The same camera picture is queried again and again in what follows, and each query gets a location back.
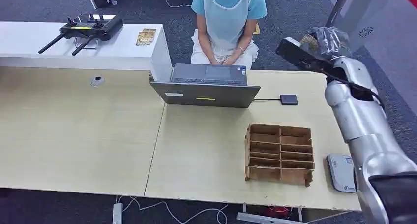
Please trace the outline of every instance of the desk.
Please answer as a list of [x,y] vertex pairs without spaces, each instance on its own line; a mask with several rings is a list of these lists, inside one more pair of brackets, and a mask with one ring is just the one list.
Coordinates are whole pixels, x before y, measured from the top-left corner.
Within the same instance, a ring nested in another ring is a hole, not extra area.
[[[95,76],[105,82],[92,87]],[[315,219],[360,210],[329,179],[326,155],[349,150],[324,76],[251,70],[248,83],[299,105],[165,105],[144,71],[0,67],[0,187],[322,209]],[[311,128],[310,187],[245,181],[249,123]]]
[[[257,98],[296,94],[298,106],[254,102],[249,109],[166,105],[153,155],[147,197],[302,208],[360,210],[356,194],[331,185],[329,153],[349,154],[324,99],[325,77],[309,72],[248,72]],[[311,128],[316,164],[310,187],[245,181],[244,137],[249,123]]]
[[143,196],[163,107],[145,71],[0,67],[0,187]]
[[[53,40],[65,23],[0,22],[0,65],[46,68],[117,69],[151,71],[155,80],[169,81],[172,65],[162,25],[124,24],[109,41],[95,50],[72,56],[74,38],[61,39],[43,54],[38,51]],[[140,31],[155,28],[155,40],[136,46]],[[28,30],[39,30],[36,34]]]

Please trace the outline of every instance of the woman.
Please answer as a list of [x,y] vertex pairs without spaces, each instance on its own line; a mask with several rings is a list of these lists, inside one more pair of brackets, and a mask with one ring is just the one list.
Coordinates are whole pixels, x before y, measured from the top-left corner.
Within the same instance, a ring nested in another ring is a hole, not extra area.
[[250,69],[258,56],[252,35],[267,15],[265,0],[193,0],[191,8],[197,14],[191,63]]

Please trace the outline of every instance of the wooden tray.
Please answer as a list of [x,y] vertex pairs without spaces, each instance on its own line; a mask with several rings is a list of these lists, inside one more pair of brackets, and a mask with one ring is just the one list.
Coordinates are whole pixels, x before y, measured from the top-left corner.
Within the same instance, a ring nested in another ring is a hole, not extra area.
[[310,186],[314,171],[310,128],[250,124],[245,136],[245,180]]

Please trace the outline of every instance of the wooden desk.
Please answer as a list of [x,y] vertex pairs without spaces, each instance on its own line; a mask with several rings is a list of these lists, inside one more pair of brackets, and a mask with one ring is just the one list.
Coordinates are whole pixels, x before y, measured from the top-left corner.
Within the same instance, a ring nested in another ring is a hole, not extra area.
[[[257,98],[296,94],[298,106],[254,102],[249,109],[166,105],[150,169],[147,197],[302,208],[360,210],[356,194],[334,190],[325,157],[349,154],[324,99],[325,77],[287,71],[248,72]],[[245,181],[249,123],[311,128],[316,168],[311,186]]]
[[0,187],[143,196],[163,107],[146,71],[0,67]]

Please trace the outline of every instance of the woman's hand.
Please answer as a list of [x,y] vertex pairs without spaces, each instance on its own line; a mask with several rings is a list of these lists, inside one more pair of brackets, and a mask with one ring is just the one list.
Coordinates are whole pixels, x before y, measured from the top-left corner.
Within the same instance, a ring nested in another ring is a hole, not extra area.
[[233,65],[236,62],[236,58],[228,57],[224,60],[223,65]]
[[216,58],[215,58],[215,59],[213,59],[213,60],[210,60],[210,63],[211,63],[212,65],[221,65],[221,62],[219,62]]

